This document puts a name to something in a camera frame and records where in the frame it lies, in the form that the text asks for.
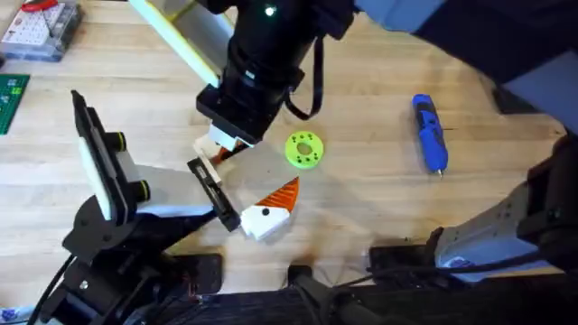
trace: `breadboard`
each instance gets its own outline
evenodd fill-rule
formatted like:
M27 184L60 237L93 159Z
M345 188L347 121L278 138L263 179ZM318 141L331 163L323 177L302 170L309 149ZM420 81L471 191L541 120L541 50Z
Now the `breadboard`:
M11 44L43 45L50 36L46 24L53 29L65 4L57 4L43 12L26 13L19 10L4 34L2 42Z
M29 78L26 75L0 75L0 135L8 133Z

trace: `wooden tabletop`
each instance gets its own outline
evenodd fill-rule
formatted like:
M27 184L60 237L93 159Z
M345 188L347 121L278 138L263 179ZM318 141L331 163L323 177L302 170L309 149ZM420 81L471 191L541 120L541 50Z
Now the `wooden tabletop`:
M32 78L9 134L0 136L0 306L36 302L68 254L61 240L77 209L92 195L79 163L71 89L108 130L125 132L138 163L186 171L192 141L208 130L195 109L205 85L130 5L83 5L85 21L62 62L9 61L3 68ZM11 8L3 1L0 18ZM322 112L302 123L283 110L265 141L238 157L245 172L224 180L250 202L299 174L292 223L257 243L215 220L171 250L221 252L224 293L276 290L299 258L314 260L326 283L359 275L371 245L406 237L422 243L436 227L503 199L563 132L546 116L498 115L474 70L363 14L345 41L327 41L325 52ZM311 63L303 63L306 72ZM433 97L445 128L450 166L442 180L424 171L415 141L416 93ZM311 75L295 97L310 105ZM282 157L287 136L301 129L325 142L321 164L308 172L288 169Z

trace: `blue screwdriver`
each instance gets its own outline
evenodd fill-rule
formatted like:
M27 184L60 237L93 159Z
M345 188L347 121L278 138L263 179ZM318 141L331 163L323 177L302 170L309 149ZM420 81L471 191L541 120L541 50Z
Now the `blue screwdriver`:
M431 172L443 176L448 167L448 150L443 141L442 125L435 111L434 102L428 95L419 94L414 96L412 104L425 165Z

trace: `green gear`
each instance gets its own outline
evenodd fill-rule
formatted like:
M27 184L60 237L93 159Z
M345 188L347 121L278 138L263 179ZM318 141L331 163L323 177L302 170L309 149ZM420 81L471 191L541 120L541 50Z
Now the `green gear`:
M298 147L304 146L311 149L310 152L304 153L299 151ZM323 141L313 132L298 131L289 136L285 142L285 157L289 163L299 169L310 169L321 161L323 157Z

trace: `orange triangular piece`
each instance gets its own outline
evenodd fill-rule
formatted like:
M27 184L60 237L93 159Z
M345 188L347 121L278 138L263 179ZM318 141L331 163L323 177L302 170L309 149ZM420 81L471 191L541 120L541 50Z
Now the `orange triangular piece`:
M256 205L271 207L271 208L285 208L289 212L293 211L295 203L297 202L297 195L299 194L299 177L295 177L292 181L286 183L279 190L269 194L266 198L260 200Z

